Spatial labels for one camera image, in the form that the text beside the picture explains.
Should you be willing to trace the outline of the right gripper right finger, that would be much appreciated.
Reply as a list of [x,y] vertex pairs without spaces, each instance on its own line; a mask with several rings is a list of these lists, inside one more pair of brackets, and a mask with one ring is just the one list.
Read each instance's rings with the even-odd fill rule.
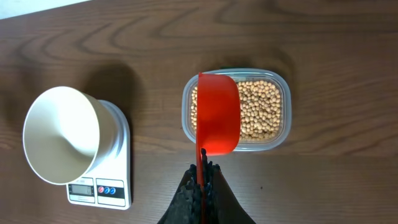
[[218,224],[255,224],[236,199],[218,164],[208,162],[201,149],[205,181],[205,220]]

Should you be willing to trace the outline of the red plastic measuring scoop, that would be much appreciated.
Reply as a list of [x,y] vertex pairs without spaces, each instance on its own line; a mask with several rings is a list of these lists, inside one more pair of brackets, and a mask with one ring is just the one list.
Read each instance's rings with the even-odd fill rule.
[[200,222],[205,223],[205,179],[202,149],[209,156],[231,153],[239,142],[240,102],[237,86],[226,75],[199,73],[197,83],[196,160],[201,188]]

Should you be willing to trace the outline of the white digital kitchen scale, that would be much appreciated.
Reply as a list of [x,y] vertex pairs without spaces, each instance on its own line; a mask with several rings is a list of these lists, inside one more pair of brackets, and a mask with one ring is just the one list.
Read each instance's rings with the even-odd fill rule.
[[75,205],[127,210],[132,204],[129,124],[116,105],[105,100],[100,103],[116,119],[116,142],[102,163],[66,185],[67,198]]

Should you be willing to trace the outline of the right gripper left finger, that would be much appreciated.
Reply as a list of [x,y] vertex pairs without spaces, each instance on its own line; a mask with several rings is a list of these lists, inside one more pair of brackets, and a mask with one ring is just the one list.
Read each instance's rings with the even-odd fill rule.
[[201,190],[194,164],[185,171],[173,199],[158,224],[198,224],[201,216]]

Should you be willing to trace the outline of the clear plastic container of soybeans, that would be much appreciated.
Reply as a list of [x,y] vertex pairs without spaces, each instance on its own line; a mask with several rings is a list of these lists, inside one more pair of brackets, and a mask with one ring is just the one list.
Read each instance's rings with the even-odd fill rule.
[[[229,68],[204,72],[226,75],[237,86],[240,102],[240,136],[233,151],[265,151],[281,144],[292,121],[290,89],[278,74],[255,68]],[[198,75],[185,85],[182,128],[196,143]]]

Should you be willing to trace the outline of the cream round bowl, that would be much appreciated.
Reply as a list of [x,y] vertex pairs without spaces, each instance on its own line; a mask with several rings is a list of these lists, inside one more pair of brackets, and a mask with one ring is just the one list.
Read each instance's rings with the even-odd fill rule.
[[99,100],[68,86],[39,95],[25,117],[22,141],[31,169],[65,185],[99,166],[118,139],[116,118]]

